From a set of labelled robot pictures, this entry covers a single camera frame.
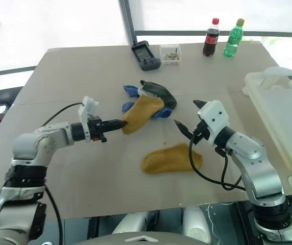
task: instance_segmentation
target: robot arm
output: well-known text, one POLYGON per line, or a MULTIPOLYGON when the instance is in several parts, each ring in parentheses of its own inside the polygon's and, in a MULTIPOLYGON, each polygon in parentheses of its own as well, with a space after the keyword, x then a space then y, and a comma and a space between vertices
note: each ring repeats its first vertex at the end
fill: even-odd
MULTIPOLYGON (((205 138, 209 144, 225 149, 241 171, 255 225, 270 241, 292 242, 292 216, 288 210, 281 180, 270 164, 264 145, 257 139, 229 128, 228 115, 220 101, 194 101, 201 122, 194 130, 195 143, 205 138)), ((193 136, 176 121, 189 139, 193 136)))
POLYGON ((106 142, 103 133, 126 124, 91 116, 97 104, 85 97, 79 109, 81 122, 45 125, 15 140, 11 168, 0 191, 0 245, 26 245, 42 234, 46 205, 38 200, 43 197, 46 170, 57 149, 84 139, 106 142))

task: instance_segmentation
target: red bottle label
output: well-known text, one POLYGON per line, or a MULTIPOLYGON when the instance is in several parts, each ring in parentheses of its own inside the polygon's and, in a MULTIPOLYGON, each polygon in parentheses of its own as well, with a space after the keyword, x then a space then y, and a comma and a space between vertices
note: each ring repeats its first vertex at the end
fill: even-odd
POLYGON ((206 36, 206 43, 216 44, 217 43, 217 40, 218 40, 218 37, 209 37, 209 36, 206 36))

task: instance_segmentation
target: black cable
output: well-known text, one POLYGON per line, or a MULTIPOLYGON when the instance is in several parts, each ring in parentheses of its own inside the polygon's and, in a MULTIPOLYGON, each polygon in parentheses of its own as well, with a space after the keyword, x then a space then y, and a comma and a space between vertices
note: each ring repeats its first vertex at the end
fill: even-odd
POLYGON ((218 184, 218 185, 226 185, 226 186, 230 186, 230 187, 234 187, 234 188, 237 188, 237 189, 240 189, 240 190, 245 190, 244 187, 241 187, 241 186, 238 186, 238 185, 233 185, 233 184, 229 184, 229 183, 225 183, 225 182, 222 182, 222 181, 217 181, 217 180, 213 180, 213 179, 210 179, 208 178, 207 176, 203 175, 199 170, 197 170, 194 162, 193 162, 193 156, 192 156, 192 146, 193 146, 193 142, 195 140, 195 137, 196 137, 196 134, 194 133, 193 136, 191 137, 191 140, 190 140, 190 144, 189 144, 189 160, 190 160, 190 164, 191 164, 191 167, 192 169, 200 176, 202 177, 203 179, 209 181, 209 182, 212 182, 214 184, 218 184))
MULTIPOLYGON (((81 102, 78 103, 73 103, 71 105, 68 105, 64 108, 62 108, 61 110, 59 110, 57 113, 55 113, 53 116, 51 116, 42 126, 47 125, 50 121, 52 121, 57 115, 59 115, 62 111, 70 108, 71 106, 75 106, 75 105, 80 105, 81 102)), ((56 206, 55 200, 52 196, 52 194, 50 193, 49 189, 47 188, 46 184, 45 184, 45 191, 50 199, 50 202, 53 205, 53 209, 55 211, 56 214, 56 218, 58 220, 58 226, 59 226, 59 245, 63 245, 63 227, 62 227, 62 221, 61 221, 61 217, 60 217, 60 212, 58 210, 58 207, 56 206)))
POLYGON ((64 111, 64 110, 70 108, 71 106, 76 106, 76 105, 80 105, 80 104, 81 104, 81 102, 73 103, 73 104, 71 104, 71 105, 68 105, 68 106, 62 108, 62 109, 59 110, 57 113, 55 113, 53 116, 51 116, 51 117, 49 118, 49 120, 47 120, 42 126, 45 126, 46 124, 48 124, 48 123, 49 123, 50 121, 52 121, 57 115, 59 115, 62 111, 64 111))
MULTIPOLYGON (((224 155, 224 159, 225 159, 225 163, 224 163, 224 169, 223 169, 222 177, 221 177, 221 181, 222 182, 224 182, 225 174, 226 174, 226 170, 227 170, 227 165, 228 165, 228 158, 227 158, 227 155, 226 154, 224 155)), ((237 182, 235 183, 235 185, 238 185, 241 180, 242 180, 242 176, 239 177, 239 179, 237 180, 237 182)), ((225 190, 233 190, 233 189, 235 189, 235 187, 226 187, 225 185, 222 185, 222 187, 225 190)))
POLYGON ((58 226, 59 226, 59 245, 63 245, 63 227, 62 227, 62 221, 61 221, 61 217, 60 217, 60 212, 58 210, 58 207, 56 206, 56 203, 54 201, 54 198, 52 196, 52 194, 50 193, 49 189, 47 188, 47 185, 45 184, 45 191, 50 199, 50 202, 53 205, 55 214, 56 214, 56 218, 58 220, 58 226))

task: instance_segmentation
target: white plastic bin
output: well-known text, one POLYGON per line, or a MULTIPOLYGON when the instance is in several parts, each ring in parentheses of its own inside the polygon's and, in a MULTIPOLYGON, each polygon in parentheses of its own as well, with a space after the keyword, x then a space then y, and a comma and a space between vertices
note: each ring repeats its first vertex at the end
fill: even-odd
POLYGON ((180 44, 160 45, 160 56, 162 64, 178 64, 182 59, 180 44))
MULTIPOLYGON (((247 93, 292 171, 292 70, 271 67, 245 77, 247 93)), ((288 179, 292 188, 292 176, 288 179)))

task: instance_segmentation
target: coca-cola bottle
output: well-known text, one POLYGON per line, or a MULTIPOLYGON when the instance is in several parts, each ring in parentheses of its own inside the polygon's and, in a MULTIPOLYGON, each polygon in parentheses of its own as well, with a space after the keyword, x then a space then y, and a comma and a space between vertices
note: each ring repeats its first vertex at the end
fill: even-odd
POLYGON ((219 36, 218 23, 219 23, 219 19, 214 18, 213 24, 207 30, 206 41, 202 50, 202 53, 206 55, 207 57, 209 55, 213 55, 215 52, 215 47, 216 47, 218 36, 219 36))

